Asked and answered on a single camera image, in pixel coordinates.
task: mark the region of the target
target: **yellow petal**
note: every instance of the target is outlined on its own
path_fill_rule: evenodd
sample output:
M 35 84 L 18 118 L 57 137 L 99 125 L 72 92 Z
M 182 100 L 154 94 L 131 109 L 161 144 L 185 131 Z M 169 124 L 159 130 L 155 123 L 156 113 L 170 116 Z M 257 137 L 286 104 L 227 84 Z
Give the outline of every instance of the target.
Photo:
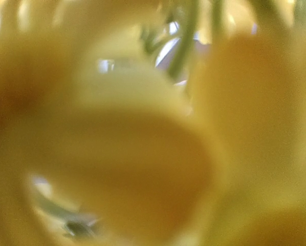
M 71 71 L 70 49 L 57 33 L 0 39 L 0 128 L 37 104 Z
M 22 0 L 18 6 L 18 27 L 21 31 L 51 29 L 60 0 Z
M 140 40 L 141 25 L 116 29 L 95 42 L 86 51 L 87 59 L 146 59 L 143 42 Z
M 14 126 L 12 145 L 24 147 L 32 171 L 125 235 L 170 237 L 213 176 L 188 104 L 149 65 L 76 79 Z
M 56 245 L 33 213 L 19 172 L 1 168 L 5 160 L 0 159 L 0 246 Z
M 263 36 L 237 36 L 215 47 L 192 73 L 194 109 L 236 179 L 281 177 L 302 158 L 306 112 L 287 57 Z
M 111 31 L 134 24 L 161 24 L 158 8 L 168 0 L 60 1 L 54 23 L 75 41 L 75 49 L 92 45 Z
M 223 245 L 306 246 L 306 211 L 285 208 L 258 215 Z

